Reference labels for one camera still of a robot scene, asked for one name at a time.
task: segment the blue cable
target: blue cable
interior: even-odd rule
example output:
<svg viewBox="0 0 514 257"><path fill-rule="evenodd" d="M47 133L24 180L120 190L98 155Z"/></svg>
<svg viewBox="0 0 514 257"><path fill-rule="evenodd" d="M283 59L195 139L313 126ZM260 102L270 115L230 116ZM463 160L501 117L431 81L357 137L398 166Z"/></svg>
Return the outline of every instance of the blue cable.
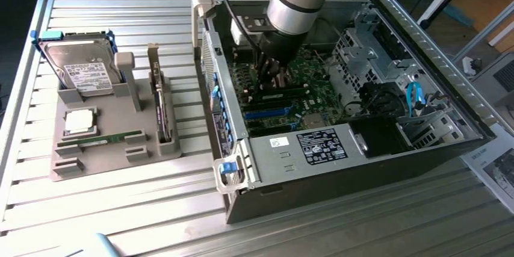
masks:
<svg viewBox="0 0 514 257"><path fill-rule="evenodd" d="M413 116L413 87L417 90L414 95L414 103L421 102L422 105L426 104L426 100L423 98L423 89L421 88L421 84L417 81L413 81L407 85L407 91L406 91L406 101L407 101L407 108L409 108L409 117Z"/></svg>

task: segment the psu label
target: psu label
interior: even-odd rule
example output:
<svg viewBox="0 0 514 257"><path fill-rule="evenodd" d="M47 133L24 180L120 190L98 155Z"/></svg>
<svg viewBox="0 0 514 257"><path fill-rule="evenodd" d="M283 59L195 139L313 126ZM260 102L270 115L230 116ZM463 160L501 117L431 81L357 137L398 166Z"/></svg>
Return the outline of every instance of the psu label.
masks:
<svg viewBox="0 0 514 257"><path fill-rule="evenodd" d="M299 145L310 165L318 165L347 158L343 145L334 129L298 134Z"/></svg>

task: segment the hard drive label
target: hard drive label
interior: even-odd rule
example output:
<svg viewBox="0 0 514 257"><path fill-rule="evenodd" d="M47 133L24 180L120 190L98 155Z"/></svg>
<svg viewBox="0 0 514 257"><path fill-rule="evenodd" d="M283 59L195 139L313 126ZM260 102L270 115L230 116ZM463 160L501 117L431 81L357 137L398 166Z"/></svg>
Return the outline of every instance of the hard drive label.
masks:
<svg viewBox="0 0 514 257"><path fill-rule="evenodd" d="M343 145L334 129L298 134L299 145L310 165L347 158Z"/></svg>
<svg viewBox="0 0 514 257"><path fill-rule="evenodd" d="M112 88L104 63L68 64L64 68L79 92Z"/></svg>

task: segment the aluminum table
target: aluminum table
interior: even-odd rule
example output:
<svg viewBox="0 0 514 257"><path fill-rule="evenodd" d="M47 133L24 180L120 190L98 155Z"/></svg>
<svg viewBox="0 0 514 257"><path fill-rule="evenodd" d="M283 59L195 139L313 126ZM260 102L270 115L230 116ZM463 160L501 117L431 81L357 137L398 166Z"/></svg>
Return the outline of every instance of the aluminum table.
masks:
<svg viewBox="0 0 514 257"><path fill-rule="evenodd" d="M119 50L136 56L138 78L150 68L146 44L160 43L186 156L47 178L58 79L28 36L0 131L0 255L59 256L60 245L99 232L127 256L513 256L513 215L458 159L419 178L224 224L190 13L191 0L38 0L31 29L111 27Z"/></svg>

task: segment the motherboard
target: motherboard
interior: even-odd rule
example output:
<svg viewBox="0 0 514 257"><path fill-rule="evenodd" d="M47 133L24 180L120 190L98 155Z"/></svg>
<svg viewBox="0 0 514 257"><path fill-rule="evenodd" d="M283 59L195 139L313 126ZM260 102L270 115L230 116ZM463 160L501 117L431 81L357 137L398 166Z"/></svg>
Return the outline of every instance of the motherboard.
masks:
<svg viewBox="0 0 514 257"><path fill-rule="evenodd" d="M231 78L248 133L252 137L335 124L343 109L323 60L302 48L287 69L287 89L259 91L251 63L235 63Z"/></svg>

